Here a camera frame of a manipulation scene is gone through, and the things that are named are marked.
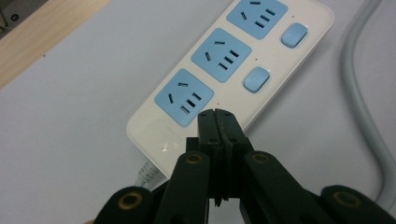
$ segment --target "white table surface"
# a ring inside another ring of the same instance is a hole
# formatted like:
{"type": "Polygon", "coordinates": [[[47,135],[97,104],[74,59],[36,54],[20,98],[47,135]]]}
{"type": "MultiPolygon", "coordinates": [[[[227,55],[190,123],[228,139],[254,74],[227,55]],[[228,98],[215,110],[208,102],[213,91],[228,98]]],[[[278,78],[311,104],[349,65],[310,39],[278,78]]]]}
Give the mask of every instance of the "white table surface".
{"type": "MultiPolygon", "coordinates": [[[[334,12],[332,29],[247,136],[315,193],[340,184],[375,199],[381,174],[339,69],[362,1],[320,2],[334,12]]],[[[0,223],[83,223],[132,186],[146,158],[128,139],[128,119],[230,3],[112,1],[0,90],[0,223]]],[[[394,157],[395,10],[396,1],[383,1],[355,58],[363,96],[394,157]]],[[[238,201],[212,206],[209,220],[243,223],[238,201]]]]}

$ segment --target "power cord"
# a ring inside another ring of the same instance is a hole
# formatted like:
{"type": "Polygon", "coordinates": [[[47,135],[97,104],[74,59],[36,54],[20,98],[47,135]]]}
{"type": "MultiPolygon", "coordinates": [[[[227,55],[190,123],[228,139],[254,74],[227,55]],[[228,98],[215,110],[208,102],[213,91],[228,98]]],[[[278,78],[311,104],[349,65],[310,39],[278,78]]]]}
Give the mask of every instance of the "power cord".
{"type": "Polygon", "coordinates": [[[350,98],[357,122],[370,149],[377,159],[382,174],[383,185],[376,202],[384,209],[390,210],[396,201],[396,162],[381,134],[375,126],[370,112],[364,103],[358,81],[355,75],[353,56],[355,46],[361,30],[373,15],[381,0],[369,0],[364,10],[350,29],[341,54],[342,76],[346,86],[346,93],[350,98]]]}
{"type": "Polygon", "coordinates": [[[137,174],[137,180],[134,183],[137,187],[144,187],[148,184],[158,173],[160,170],[157,168],[154,163],[151,161],[147,161],[145,165],[140,169],[137,174]]]}

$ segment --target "electrical outlet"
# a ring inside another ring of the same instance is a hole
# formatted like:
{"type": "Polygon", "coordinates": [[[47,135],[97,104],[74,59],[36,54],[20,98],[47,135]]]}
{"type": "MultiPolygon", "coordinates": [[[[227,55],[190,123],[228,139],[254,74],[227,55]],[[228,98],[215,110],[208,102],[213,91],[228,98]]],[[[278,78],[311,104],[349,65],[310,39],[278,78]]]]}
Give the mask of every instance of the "electrical outlet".
{"type": "Polygon", "coordinates": [[[180,126],[187,127],[213,97],[213,91],[186,69],[180,69],[154,101],[180,126]]]}
{"type": "Polygon", "coordinates": [[[261,40],[287,11],[288,7],[276,0],[240,1],[227,21],[261,40]]]}
{"type": "Polygon", "coordinates": [[[231,111],[245,131],[332,26],[319,1],[279,1],[234,0],[129,120],[128,136],[167,177],[199,112],[231,111]]]}
{"type": "Polygon", "coordinates": [[[219,28],[192,54],[191,60],[217,81],[224,83],[250,52],[248,45],[219,28]]]}

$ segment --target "blue outlet panel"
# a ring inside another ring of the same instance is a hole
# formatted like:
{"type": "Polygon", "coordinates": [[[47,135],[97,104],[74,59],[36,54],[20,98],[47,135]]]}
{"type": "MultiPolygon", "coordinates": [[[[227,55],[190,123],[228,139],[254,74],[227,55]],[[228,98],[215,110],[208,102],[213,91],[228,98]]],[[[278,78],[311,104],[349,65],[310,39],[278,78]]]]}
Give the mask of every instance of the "blue outlet panel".
{"type": "Polygon", "coordinates": [[[263,39],[288,11],[276,0],[242,0],[227,16],[227,21],[252,35],[263,39]]]}
{"type": "Polygon", "coordinates": [[[191,60],[219,82],[226,82],[248,57],[251,48],[218,28],[196,50],[191,60]]]}
{"type": "Polygon", "coordinates": [[[154,98],[154,102],[183,128],[212,99],[214,92],[186,69],[180,69],[154,98]]]}

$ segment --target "outlet socket hole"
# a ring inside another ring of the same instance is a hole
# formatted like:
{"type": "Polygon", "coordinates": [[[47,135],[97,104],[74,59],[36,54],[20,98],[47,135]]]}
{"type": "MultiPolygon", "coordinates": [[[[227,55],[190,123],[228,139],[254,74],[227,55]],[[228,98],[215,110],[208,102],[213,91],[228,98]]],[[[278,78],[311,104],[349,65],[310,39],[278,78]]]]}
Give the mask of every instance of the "outlet socket hole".
{"type": "Polygon", "coordinates": [[[180,86],[180,87],[189,87],[189,84],[188,83],[184,83],[184,82],[179,82],[178,86],[180,86]]]}
{"type": "Polygon", "coordinates": [[[192,94],[192,96],[195,97],[195,99],[197,99],[197,100],[199,100],[199,101],[202,99],[202,98],[201,98],[197,93],[195,93],[195,92],[192,94]]]}
{"type": "Polygon", "coordinates": [[[266,18],[265,16],[261,15],[260,18],[262,18],[265,21],[270,21],[270,19],[266,18]]]}
{"type": "Polygon", "coordinates": [[[222,68],[224,68],[224,70],[227,70],[228,69],[228,67],[227,66],[225,66],[224,64],[222,64],[222,63],[219,63],[219,66],[220,67],[222,67],[222,68]]]}
{"type": "Polygon", "coordinates": [[[190,106],[195,107],[195,103],[193,103],[191,100],[187,100],[187,103],[188,103],[190,106]]]}
{"type": "Polygon", "coordinates": [[[270,10],[270,9],[268,9],[268,8],[265,9],[265,11],[268,12],[269,14],[275,16],[275,12],[274,12],[274,11],[272,11],[272,10],[270,10]]]}
{"type": "Polygon", "coordinates": [[[208,62],[212,61],[212,60],[210,59],[210,54],[209,54],[208,52],[205,53],[205,56],[206,56],[206,59],[207,59],[208,62]]]}
{"type": "Polygon", "coordinates": [[[184,113],[186,113],[187,115],[190,114],[190,110],[188,110],[186,107],[184,107],[184,105],[180,108],[184,113]]]}
{"type": "Polygon", "coordinates": [[[241,12],[241,16],[242,16],[242,19],[244,19],[244,21],[248,19],[245,12],[241,12]]]}
{"type": "Polygon", "coordinates": [[[260,26],[261,28],[264,28],[264,25],[259,23],[258,21],[256,21],[255,23],[256,23],[256,25],[260,26]]]}
{"type": "Polygon", "coordinates": [[[230,53],[235,57],[235,58],[237,58],[237,57],[239,57],[239,54],[237,54],[235,51],[233,51],[233,50],[230,50],[230,53]]]}
{"type": "Polygon", "coordinates": [[[172,94],[168,94],[168,98],[169,98],[169,102],[172,104],[174,102],[172,94]]]}
{"type": "Polygon", "coordinates": [[[229,59],[228,57],[224,57],[225,61],[227,61],[228,63],[233,63],[233,60],[229,59]]]}

